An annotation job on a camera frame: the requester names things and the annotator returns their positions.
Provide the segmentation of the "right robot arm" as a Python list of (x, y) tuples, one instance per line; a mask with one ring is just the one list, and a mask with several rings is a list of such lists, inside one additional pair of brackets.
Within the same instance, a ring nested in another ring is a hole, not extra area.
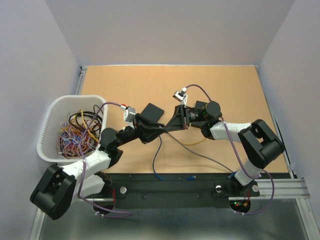
[(246, 192), (248, 184), (285, 151), (285, 145), (264, 120), (226, 122), (215, 101), (204, 103), (200, 108), (177, 105), (164, 128), (167, 133), (181, 131), (192, 123), (202, 124), (200, 130), (207, 139), (230, 141), (240, 165), (230, 182), (231, 192), (235, 195)]

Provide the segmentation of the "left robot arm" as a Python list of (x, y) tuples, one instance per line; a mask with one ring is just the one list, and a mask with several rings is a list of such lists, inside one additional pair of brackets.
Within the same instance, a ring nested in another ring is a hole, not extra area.
[(164, 124), (150, 121), (139, 113), (133, 117), (132, 125), (121, 130), (105, 128), (101, 132), (98, 149), (91, 155), (62, 167), (49, 166), (31, 193), (30, 202), (52, 220), (59, 219), (73, 200), (81, 196), (87, 178), (119, 161), (123, 154), (119, 146), (135, 139), (147, 144), (165, 132)]

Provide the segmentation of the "black network switch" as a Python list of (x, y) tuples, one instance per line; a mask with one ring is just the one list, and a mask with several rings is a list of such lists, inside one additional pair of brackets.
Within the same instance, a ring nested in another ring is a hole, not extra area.
[(158, 122), (164, 113), (165, 111), (163, 109), (152, 103), (148, 103), (140, 115), (149, 121)]
[(206, 104), (207, 104), (206, 102), (197, 100), (195, 102), (195, 108), (196, 109), (202, 109)]

